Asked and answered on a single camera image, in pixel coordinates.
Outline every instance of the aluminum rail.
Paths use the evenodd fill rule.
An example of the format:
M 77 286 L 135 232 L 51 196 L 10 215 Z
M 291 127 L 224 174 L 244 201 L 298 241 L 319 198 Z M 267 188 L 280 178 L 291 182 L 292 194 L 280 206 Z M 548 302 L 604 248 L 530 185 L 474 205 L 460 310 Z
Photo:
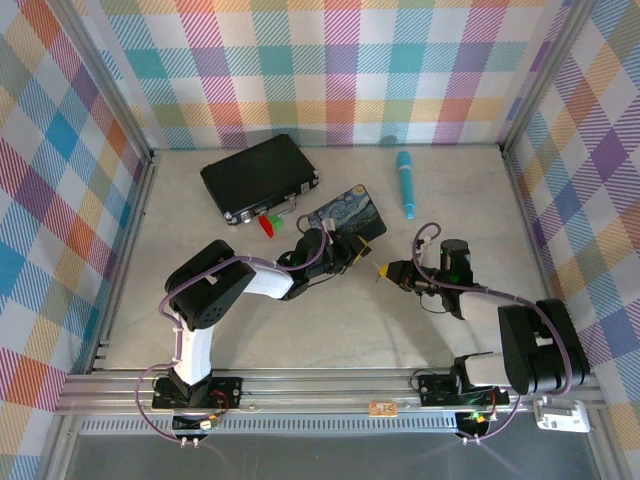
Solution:
M 419 413 L 425 411 L 471 411 L 470 406 L 421 407 L 418 393 L 409 387 L 415 369 L 242 369 L 219 370 L 218 377 L 243 378 L 240 408 L 229 415 L 242 414 L 309 414 L 309 413 L 366 413 L 369 402 L 395 402 L 398 411 Z M 448 369 L 433 369 L 447 373 Z M 130 415 L 137 412 L 133 389 L 142 371 L 94 372 L 91 375 L 71 375 L 67 378 L 57 415 Z M 142 404 L 153 415 L 167 410 L 151 410 L 154 376 L 141 386 Z M 512 393 L 511 405 L 516 394 Z M 541 395 L 523 397 L 519 410 L 531 411 L 533 401 Z M 605 407 L 602 392 L 595 378 L 588 384 L 574 388 L 568 395 L 583 401 L 589 409 Z M 508 411 L 512 406 L 500 406 Z M 175 413 L 185 412 L 176 409 Z M 206 410 L 189 409 L 189 413 Z

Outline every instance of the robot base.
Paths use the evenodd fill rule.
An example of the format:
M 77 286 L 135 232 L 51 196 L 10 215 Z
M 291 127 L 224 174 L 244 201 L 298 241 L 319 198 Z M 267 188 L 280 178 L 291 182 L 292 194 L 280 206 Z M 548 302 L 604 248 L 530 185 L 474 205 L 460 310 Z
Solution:
M 196 395 L 185 397 L 184 393 L 169 377 L 160 377 L 154 384 L 154 395 L 151 407 L 154 410 L 174 410 L 178 408 L 185 409 L 219 409 L 218 400 L 221 395 L 215 392 L 221 392 L 229 401 L 229 409 L 238 408 L 240 405 L 240 397 L 242 395 L 242 378 L 240 377 L 209 377 L 203 380 L 203 384 L 196 384 L 193 387 L 198 389 Z
M 509 405 L 509 394 L 501 392 L 498 387 L 459 392 L 451 375 L 420 375 L 418 389 L 420 405 L 423 407 L 473 405 L 488 408 Z

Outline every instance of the white floor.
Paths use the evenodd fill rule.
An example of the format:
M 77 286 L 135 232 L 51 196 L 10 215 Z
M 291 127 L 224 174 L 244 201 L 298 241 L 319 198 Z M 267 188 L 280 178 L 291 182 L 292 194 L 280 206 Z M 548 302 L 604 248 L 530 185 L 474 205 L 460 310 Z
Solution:
M 516 201 L 497 148 L 415 147 L 416 219 L 402 208 L 395 148 L 309 148 L 321 183 L 300 197 L 275 239 L 257 221 L 228 227 L 199 170 L 232 153 L 165 152 L 133 254 L 113 328 L 107 368 L 142 368 L 168 361 L 171 325 L 156 313 L 164 282 L 211 241 L 238 253 L 275 259 L 299 238 L 295 218 L 352 186 L 364 184 L 387 224 L 373 252 L 344 276 L 291 301 L 243 295 L 216 327 L 212 361 L 226 367 L 448 367 L 454 356 L 499 350 L 497 325 L 472 325 L 420 308 L 417 296 L 389 282 L 377 267 L 408 259 L 415 231 L 435 220 L 438 239 L 461 238 L 471 249 L 476 281 L 530 299 L 543 296 Z M 428 258 L 438 264 L 438 245 Z M 437 300 L 425 306 L 440 310 Z

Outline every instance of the metal frame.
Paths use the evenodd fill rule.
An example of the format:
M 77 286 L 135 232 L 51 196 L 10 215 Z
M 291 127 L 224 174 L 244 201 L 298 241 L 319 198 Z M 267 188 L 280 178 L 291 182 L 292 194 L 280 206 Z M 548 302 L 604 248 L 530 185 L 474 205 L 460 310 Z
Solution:
M 531 91 L 525 97 L 503 144 L 505 156 L 509 157 L 513 153 L 515 145 L 524 134 L 549 85 L 555 80 L 567 55 L 569 55 L 571 47 L 578 38 L 582 27 L 591 16 L 591 12 L 593 12 L 597 3 L 598 0 L 580 0 L 573 2 L 573 6 L 562 30 L 551 45 L 536 75 Z
M 606 480 L 633 480 L 620 440 L 615 433 L 609 410 L 589 412 L 589 443 L 598 471 Z
M 433 369 L 447 374 L 449 369 Z M 465 412 L 473 406 L 421 407 L 419 394 L 409 386 L 415 369 L 247 369 L 214 370 L 216 377 L 242 377 L 242 399 L 237 411 L 228 415 L 261 414 L 358 414 L 369 412 L 369 402 L 394 402 L 402 413 Z M 129 415 L 137 413 L 133 391 L 142 370 L 95 372 L 71 375 L 58 401 L 58 415 Z M 142 405 L 150 415 L 166 415 L 151 411 L 152 380 L 141 385 Z M 541 395 L 522 398 L 519 411 L 532 411 L 533 401 Z M 511 405 L 498 411 L 510 411 L 517 394 L 510 394 Z M 604 408 L 602 392 L 595 378 L 574 388 L 567 398 L 582 400 L 591 409 Z M 175 413 L 184 413 L 176 409 Z M 190 414 L 206 414 L 206 410 L 189 409 Z
M 93 370 L 101 370 L 102 363 L 106 358 L 106 351 L 109 346 L 109 338 L 111 336 L 111 329 L 115 322 L 116 315 L 118 313 L 118 307 L 120 306 L 120 300 L 124 292 L 124 286 L 126 283 L 126 275 L 129 269 L 129 263 L 133 256 L 133 250 L 142 228 L 142 221 L 146 213 L 147 205 L 149 203 L 149 197 L 151 195 L 151 188 L 155 181 L 158 171 L 157 162 L 160 159 L 160 155 L 153 157 L 153 161 L 144 166 L 144 170 L 140 176 L 140 184 L 136 200 L 131 211 L 131 221 L 127 225 L 124 233 L 124 241 L 122 242 L 121 253 L 118 256 L 118 260 L 114 270 L 113 284 L 107 297 L 107 302 L 102 310 L 98 319 L 98 328 L 96 334 L 91 342 L 89 352 L 85 360 L 83 368 L 84 373 L 91 373 Z
M 102 55 L 84 28 L 84 23 L 78 12 L 67 0 L 49 0 L 48 3 L 63 30 L 71 39 L 73 46 L 78 50 L 80 58 L 91 73 L 98 89 L 104 95 L 114 116 L 120 122 L 125 135 L 133 142 L 138 153 L 143 155 L 147 162 L 150 162 L 153 156 L 151 147 L 105 65 Z
M 504 168 L 507 171 L 507 176 L 509 177 L 509 182 L 511 183 L 511 190 L 513 191 L 513 196 L 516 199 L 516 203 L 518 204 L 518 210 L 520 210 L 520 218 L 522 219 L 522 225 L 527 234 L 527 240 L 529 244 L 529 251 L 531 255 L 533 255 L 533 260 L 536 263 L 536 268 L 538 269 L 538 275 L 542 280 L 542 287 L 544 288 L 544 293 L 548 295 L 550 298 L 553 297 L 553 287 L 551 286 L 551 282 L 549 281 L 549 275 L 544 267 L 544 262 L 542 261 L 542 255 L 540 254 L 540 250 L 538 249 L 538 245 L 536 242 L 536 237 L 533 232 L 533 223 L 531 222 L 531 218 L 529 218 L 529 214 L 527 213 L 527 208 L 525 206 L 524 197 L 522 196 L 522 192 L 520 188 L 518 188 L 518 180 L 516 178 L 515 171 L 513 170 L 513 162 L 512 157 L 504 156 L 503 152 L 503 161 Z

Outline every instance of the metal grate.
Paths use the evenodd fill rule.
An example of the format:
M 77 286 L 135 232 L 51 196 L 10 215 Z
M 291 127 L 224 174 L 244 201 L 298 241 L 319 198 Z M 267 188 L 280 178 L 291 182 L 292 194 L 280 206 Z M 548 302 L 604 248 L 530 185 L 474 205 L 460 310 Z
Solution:
M 171 420 L 154 420 L 154 425 L 168 430 Z M 137 416 L 118 418 L 85 417 L 83 434 L 148 433 L 149 426 Z M 401 433 L 401 432 L 453 432 L 457 430 L 454 413 L 424 412 L 401 415 L 396 418 L 371 418 L 366 414 L 350 415 L 230 415 L 213 433 Z

